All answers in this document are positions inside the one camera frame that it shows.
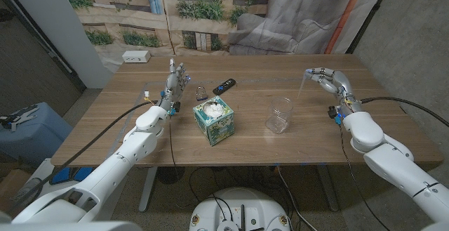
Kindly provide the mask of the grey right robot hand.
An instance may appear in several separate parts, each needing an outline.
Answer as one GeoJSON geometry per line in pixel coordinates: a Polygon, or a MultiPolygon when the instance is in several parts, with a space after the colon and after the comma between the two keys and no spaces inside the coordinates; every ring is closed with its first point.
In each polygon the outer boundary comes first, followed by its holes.
{"type": "Polygon", "coordinates": [[[348,78],[341,71],[324,67],[311,68],[305,70],[304,77],[319,83],[325,91],[332,93],[339,102],[340,113],[344,116],[363,111],[348,78]]]}

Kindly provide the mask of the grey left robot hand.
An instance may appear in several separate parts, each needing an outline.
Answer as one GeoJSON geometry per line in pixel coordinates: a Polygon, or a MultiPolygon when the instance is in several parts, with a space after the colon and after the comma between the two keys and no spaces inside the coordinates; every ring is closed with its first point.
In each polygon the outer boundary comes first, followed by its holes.
{"type": "Polygon", "coordinates": [[[165,109],[170,115],[180,111],[180,99],[185,86],[191,80],[188,74],[185,74],[184,64],[181,62],[175,65],[175,60],[170,59],[170,74],[166,81],[166,87],[161,93],[159,107],[165,109]]]}

